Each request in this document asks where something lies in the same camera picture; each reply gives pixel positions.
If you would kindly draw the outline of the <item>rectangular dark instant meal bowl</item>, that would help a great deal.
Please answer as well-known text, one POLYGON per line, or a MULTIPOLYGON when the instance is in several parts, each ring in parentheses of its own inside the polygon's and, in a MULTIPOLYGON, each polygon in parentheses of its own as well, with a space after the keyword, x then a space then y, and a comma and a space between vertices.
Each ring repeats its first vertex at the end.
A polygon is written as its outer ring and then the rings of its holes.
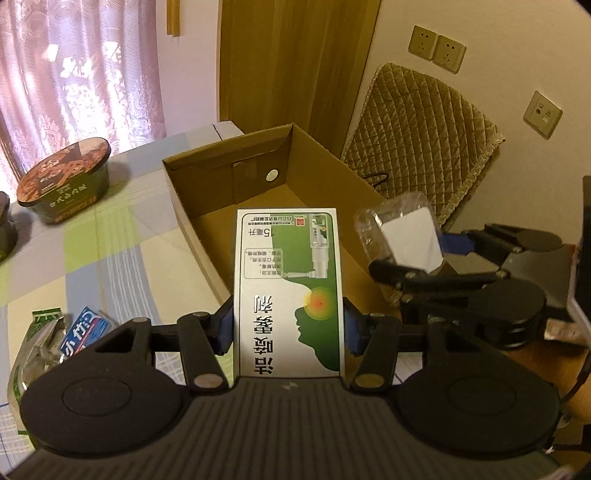
POLYGON ((10 198, 0 192, 0 261, 5 260, 15 248, 18 232, 10 214, 10 198))

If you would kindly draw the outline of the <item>olive quilted chair cushion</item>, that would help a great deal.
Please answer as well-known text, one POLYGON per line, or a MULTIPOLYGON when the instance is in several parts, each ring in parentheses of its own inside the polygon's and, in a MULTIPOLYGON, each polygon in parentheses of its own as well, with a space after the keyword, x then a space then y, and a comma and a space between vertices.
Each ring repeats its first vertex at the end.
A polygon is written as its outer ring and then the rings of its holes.
POLYGON ((342 161, 384 198, 425 194, 448 229, 504 140, 496 124, 442 80, 385 63, 370 82, 342 161))

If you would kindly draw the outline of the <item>beige double wall socket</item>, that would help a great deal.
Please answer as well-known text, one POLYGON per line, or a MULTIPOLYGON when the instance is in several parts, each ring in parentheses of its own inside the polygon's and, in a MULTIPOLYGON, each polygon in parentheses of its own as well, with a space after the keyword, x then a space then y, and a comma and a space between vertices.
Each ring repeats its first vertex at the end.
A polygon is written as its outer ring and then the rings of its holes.
POLYGON ((453 74, 457 74, 461 69, 467 47, 461 42, 415 25, 409 41, 408 51, 453 74))

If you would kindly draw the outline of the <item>round brown-lid instant noodle bowl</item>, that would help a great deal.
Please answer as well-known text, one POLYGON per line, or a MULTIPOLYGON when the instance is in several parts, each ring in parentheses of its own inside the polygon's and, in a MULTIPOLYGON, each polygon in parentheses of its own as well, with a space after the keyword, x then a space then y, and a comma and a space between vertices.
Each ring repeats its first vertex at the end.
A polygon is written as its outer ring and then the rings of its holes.
POLYGON ((16 191, 20 206, 45 224, 58 224, 100 200, 109 188, 108 141, 93 137, 70 144, 34 165, 16 191))

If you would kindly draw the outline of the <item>pink patterned curtain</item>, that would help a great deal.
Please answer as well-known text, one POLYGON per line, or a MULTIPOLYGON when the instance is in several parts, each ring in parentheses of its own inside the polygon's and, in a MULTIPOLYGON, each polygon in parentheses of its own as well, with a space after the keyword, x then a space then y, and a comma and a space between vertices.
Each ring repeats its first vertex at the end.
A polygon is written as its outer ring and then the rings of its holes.
POLYGON ((89 137, 165 137, 153 1, 1 4, 1 172, 9 182, 89 137))

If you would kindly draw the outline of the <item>wooden door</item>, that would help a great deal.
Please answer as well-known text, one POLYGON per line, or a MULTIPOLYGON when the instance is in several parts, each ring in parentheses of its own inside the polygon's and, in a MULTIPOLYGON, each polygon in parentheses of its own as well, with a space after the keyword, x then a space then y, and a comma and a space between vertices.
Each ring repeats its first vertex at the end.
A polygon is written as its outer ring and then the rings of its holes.
POLYGON ((294 123, 340 156, 381 4, 222 1, 218 112, 242 132, 294 123))

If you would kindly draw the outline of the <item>white item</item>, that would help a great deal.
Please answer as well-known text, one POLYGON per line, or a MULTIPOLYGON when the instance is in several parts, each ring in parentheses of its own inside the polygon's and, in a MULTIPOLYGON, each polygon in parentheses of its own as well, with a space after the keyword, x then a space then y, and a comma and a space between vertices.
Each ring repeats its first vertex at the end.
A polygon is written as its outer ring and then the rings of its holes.
POLYGON ((444 260, 441 229, 428 198, 421 192, 401 194, 375 208, 356 213, 356 233, 370 262, 432 273, 444 260))

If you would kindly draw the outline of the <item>checkered blue green tablecloth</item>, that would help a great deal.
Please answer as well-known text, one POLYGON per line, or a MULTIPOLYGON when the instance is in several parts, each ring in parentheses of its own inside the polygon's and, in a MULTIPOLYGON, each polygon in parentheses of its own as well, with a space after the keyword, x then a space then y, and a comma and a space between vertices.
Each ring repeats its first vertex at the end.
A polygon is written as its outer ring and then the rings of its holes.
POLYGON ((173 209, 163 159, 242 133, 208 124, 111 157, 105 197, 54 226, 12 205, 19 242, 1 264, 1 384, 37 310, 74 319, 89 307, 118 324, 171 323, 228 298, 198 265, 173 209))

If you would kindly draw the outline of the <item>green white medicine box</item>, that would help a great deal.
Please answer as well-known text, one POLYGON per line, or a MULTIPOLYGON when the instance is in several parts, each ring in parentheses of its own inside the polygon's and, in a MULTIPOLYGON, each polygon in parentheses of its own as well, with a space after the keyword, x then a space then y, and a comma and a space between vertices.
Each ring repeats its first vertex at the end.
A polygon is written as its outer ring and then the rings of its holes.
POLYGON ((342 376, 345 322, 334 208, 236 214, 235 374, 342 376))

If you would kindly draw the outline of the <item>silver green tea bag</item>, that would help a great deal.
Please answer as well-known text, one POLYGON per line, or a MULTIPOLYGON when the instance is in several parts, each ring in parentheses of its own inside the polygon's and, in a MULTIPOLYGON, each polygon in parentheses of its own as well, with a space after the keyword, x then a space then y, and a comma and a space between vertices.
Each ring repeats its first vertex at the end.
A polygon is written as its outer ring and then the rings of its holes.
POLYGON ((32 312, 32 322, 8 381, 7 396, 13 410, 18 409, 22 396, 35 380, 64 360, 60 345, 69 325, 60 308, 32 312))

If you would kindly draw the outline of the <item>beige single wall socket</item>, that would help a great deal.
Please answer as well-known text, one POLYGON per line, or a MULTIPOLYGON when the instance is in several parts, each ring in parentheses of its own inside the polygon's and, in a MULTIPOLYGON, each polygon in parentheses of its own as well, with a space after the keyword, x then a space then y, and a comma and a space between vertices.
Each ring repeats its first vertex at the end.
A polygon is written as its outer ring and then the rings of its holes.
POLYGON ((536 90, 524 113, 523 120, 544 139, 549 140, 556 129, 563 110, 536 90))

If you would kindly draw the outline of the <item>blue label clear plastic box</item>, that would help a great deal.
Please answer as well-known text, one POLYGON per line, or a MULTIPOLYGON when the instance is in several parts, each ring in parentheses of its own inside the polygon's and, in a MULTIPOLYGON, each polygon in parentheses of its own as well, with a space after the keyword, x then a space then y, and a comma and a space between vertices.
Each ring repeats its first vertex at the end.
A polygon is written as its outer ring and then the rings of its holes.
POLYGON ((113 329, 114 323, 102 313, 86 306, 72 322, 59 345, 59 362, 63 363, 81 350, 100 340, 113 329))

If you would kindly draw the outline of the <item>brown cardboard box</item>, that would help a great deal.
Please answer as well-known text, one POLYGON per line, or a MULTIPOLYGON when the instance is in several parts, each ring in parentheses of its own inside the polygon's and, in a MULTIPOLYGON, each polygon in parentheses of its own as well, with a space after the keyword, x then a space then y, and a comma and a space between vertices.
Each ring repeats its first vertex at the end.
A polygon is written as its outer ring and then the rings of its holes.
POLYGON ((334 208, 344 295, 361 312, 394 313, 353 219, 384 202, 370 184, 294 124, 236 136, 163 161, 180 229, 219 302, 233 291, 240 208, 334 208))

